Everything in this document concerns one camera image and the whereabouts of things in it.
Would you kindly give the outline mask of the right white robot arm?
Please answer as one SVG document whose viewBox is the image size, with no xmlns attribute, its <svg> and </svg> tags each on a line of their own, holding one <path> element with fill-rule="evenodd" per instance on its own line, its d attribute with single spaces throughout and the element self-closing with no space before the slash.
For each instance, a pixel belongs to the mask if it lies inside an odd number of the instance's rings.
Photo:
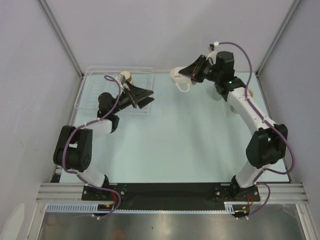
<svg viewBox="0 0 320 240">
<path fill-rule="evenodd" d="M 213 99 L 223 99 L 248 127 L 251 140 L 245 150 L 247 161 L 232 178 L 227 194 L 242 201 L 253 190 L 263 172 L 284 158 L 288 129 L 284 124 L 276 124 L 254 103 L 245 83 L 235 76 L 233 53 L 215 50 L 213 55 L 214 63 L 211 63 L 210 57 L 200 55 L 191 65 L 171 70 L 170 77 L 177 87 L 181 84 L 190 87 L 204 80 L 213 82 Z"/>
</svg>

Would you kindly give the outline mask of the light green cup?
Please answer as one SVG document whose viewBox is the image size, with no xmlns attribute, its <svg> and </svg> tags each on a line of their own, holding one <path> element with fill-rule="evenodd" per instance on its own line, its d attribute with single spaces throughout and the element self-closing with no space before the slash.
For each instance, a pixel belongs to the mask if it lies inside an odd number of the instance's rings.
<svg viewBox="0 0 320 240">
<path fill-rule="evenodd" d="M 224 101 L 224 97 L 217 91 L 216 88 L 213 88 L 213 90 L 212 90 L 212 98 L 215 101 L 220 101 L 220 100 Z"/>
</svg>

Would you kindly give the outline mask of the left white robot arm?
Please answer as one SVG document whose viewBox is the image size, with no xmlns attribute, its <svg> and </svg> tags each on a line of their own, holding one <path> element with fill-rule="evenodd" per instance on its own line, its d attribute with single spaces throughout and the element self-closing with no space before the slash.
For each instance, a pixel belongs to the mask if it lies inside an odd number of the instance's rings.
<svg viewBox="0 0 320 240">
<path fill-rule="evenodd" d="M 98 97 L 97 118 L 78 127 L 65 125 L 61 128 L 53 154 L 53 162 L 65 172 L 76 175 L 85 184 L 94 186 L 93 194 L 100 200 L 110 196 L 108 177 L 91 167 L 93 141 L 115 132 L 120 118 L 117 113 L 125 108 L 142 109 L 152 101 L 154 92 L 125 82 L 113 97 L 103 92 Z"/>
</svg>

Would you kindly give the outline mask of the brown beige cup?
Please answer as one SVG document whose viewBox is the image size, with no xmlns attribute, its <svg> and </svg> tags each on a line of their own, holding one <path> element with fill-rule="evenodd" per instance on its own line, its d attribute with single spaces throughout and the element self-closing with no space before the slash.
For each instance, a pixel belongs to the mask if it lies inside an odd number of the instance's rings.
<svg viewBox="0 0 320 240">
<path fill-rule="evenodd" d="M 133 84 L 132 74 L 129 71 L 122 71 L 120 74 L 125 76 L 125 79 L 126 79 L 125 82 L 129 82 L 130 84 Z"/>
</svg>

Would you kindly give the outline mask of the beige patterned mug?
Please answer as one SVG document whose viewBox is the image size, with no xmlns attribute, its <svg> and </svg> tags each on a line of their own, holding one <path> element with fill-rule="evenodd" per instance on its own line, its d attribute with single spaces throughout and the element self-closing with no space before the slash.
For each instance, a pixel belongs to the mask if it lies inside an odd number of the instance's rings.
<svg viewBox="0 0 320 240">
<path fill-rule="evenodd" d="M 245 94 L 246 94 L 246 98 L 253 98 L 254 96 L 254 92 L 250 88 L 247 88 L 245 90 Z"/>
</svg>

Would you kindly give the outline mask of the white ceramic mug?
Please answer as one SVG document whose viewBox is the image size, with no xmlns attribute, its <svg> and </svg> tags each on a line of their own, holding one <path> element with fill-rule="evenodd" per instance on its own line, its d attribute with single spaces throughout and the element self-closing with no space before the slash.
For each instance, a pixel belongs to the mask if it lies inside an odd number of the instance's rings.
<svg viewBox="0 0 320 240">
<path fill-rule="evenodd" d="M 180 73 L 180 70 L 184 68 L 184 66 L 181 66 L 172 69 L 170 71 L 170 79 L 177 86 L 180 92 L 186 93 L 190 90 L 192 81 L 189 77 Z"/>
</svg>

